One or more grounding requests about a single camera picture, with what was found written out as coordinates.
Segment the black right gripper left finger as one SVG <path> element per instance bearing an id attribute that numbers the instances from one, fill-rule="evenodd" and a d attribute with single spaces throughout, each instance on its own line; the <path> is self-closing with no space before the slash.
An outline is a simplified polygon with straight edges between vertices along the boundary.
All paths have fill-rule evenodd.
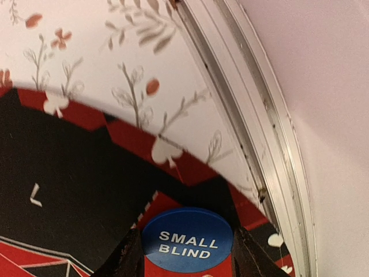
<path id="1" fill-rule="evenodd" d="M 130 229 L 110 254 L 106 262 L 91 276 L 142 276 L 142 243 L 139 229 Z"/>

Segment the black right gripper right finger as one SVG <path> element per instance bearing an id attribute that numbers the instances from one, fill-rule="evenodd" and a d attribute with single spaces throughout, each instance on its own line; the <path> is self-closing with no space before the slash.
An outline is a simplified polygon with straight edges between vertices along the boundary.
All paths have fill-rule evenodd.
<path id="1" fill-rule="evenodd" d="M 234 230 L 232 246 L 232 276 L 287 277 L 244 228 Z"/>

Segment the blue small blind button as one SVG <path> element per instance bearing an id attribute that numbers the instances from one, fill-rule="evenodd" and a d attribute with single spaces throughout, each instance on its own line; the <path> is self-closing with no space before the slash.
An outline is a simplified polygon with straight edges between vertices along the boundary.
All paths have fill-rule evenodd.
<path id="1" fill-rule="evenodd" d="M 193 274 L 214 268 L 228 258 L 234 232 L 220 215 L 184 207 L 154 217 L 141 238 L 151 263 L 169 272 Z"/>

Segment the round red black poker mat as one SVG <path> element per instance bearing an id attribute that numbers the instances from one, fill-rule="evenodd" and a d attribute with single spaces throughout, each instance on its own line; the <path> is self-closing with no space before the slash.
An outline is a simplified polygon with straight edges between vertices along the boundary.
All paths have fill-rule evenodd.
<path id="1" fill-rule="evenodd" d="M 106 126 L 84 129 L 1 94 L 1 275 L 91 276 L 130 229 L 157 215 L 194 207 L 244 227 L 288 276 L 291 255 L 267 221 L 241 224 L 232 185 L 215 175 L 188 186 L 113 142 Z M 166 271 L 145 256 L 142 276 L 232 276 L 231 254 L 204 272 Z"/>

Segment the floral white table mat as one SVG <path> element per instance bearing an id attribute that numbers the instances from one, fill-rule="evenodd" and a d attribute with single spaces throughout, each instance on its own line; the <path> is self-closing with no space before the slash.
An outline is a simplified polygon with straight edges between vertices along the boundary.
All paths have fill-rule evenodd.
<path id="1" fill-rule="evenodd" d="M 188 186 L 222 175 L 267 223 L 232 122 L 174 1 L 2 1 L 1 94 L 113 142 Z"/>

